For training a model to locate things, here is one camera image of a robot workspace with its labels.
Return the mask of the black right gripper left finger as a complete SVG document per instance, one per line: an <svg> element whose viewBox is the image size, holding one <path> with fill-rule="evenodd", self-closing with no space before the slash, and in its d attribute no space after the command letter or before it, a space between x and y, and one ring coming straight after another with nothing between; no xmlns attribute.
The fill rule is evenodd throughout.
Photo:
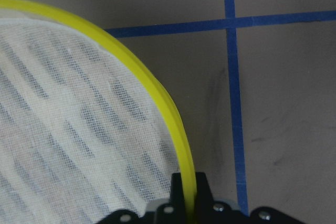
<svg viewBox="0 0 336 224"><path fill-rule="evenodd" d="M175 208L185 208L182 178L180 173L173 173L171 176L170 203Z"/></svg>

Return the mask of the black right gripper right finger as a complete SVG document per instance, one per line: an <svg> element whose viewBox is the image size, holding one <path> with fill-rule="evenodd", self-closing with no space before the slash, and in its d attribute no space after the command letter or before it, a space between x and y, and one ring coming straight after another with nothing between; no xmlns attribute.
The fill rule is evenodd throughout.
<svg viewBox="0 0 336 224"><path fill-rule="evenodd" d="M211 206L214 202L213 195L204 172L196 172L196 206Z"/></svg>

